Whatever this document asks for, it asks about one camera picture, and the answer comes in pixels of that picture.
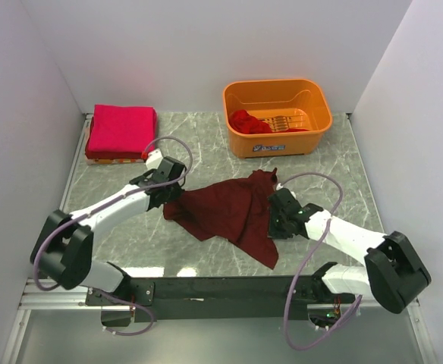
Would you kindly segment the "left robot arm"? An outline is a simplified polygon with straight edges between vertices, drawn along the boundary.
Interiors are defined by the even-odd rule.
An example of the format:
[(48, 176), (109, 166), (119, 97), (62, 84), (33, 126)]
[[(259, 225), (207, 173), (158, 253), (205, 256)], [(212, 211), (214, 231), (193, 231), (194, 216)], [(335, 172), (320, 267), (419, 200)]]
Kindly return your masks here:
[(157, 168), (131, 179), (92, 206), (69, 214), (60, 209), (52, 212), (30, 256), (37, 288), (51, 291), (81, 286), (100, 291), (115, 305), (130, 301), (130, 275), (113, 263), (94, 260), (94, 243), (127, 219), (179, 198), (184, 191), (181, 181), (190, 168), (175, 158), (163, 157)]

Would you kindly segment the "dark maroon t-shirt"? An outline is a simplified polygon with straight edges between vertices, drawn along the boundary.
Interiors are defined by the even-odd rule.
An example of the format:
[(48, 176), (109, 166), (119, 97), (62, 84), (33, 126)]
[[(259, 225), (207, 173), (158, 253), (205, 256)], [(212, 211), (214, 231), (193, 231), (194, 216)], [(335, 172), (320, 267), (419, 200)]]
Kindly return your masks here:
[(164, 205), (163, 216), (199, 241), (221, 237), (267, 268), (278, 262), (268, 236), (270, 203), (278, 182), (277, 168), (256, 170), (249, 177), (224, 180), (181, 194)]

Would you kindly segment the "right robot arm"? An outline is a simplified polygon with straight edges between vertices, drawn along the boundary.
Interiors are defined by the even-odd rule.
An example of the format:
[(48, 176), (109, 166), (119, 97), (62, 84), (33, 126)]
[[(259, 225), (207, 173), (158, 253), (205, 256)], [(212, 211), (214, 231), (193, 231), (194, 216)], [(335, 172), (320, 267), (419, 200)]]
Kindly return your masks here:
[(428, 269), (401, 232), (369, 231), (336, 218), (313, 203), (302, 206), (287, 188), (275, 191), (269, 204), (270, 237), (322, 238), (326, 245), (360, 263), (337, 263), (315, 280), (312, 294), (319, 302), (327, 303), (339, 293), (350, 293), (375, 300), (387, 311), (398, 314), (432, 282)]

